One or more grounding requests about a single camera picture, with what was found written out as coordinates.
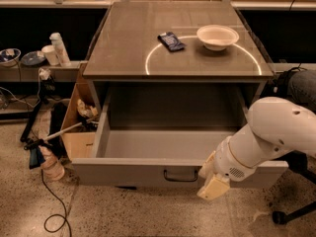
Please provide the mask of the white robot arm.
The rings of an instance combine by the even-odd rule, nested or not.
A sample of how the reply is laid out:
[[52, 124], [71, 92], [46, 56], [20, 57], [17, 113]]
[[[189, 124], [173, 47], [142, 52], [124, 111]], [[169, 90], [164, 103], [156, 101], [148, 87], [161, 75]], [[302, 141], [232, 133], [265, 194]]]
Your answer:
[[204, 184], [197, 195], [219, 198], [232, 182], [244, 181], [259, 165], [294, 150], [316, 155], [316, 115], [286, 99], [262, 98], [249, 108], [246, 125], [205, 160], [198, 172]]

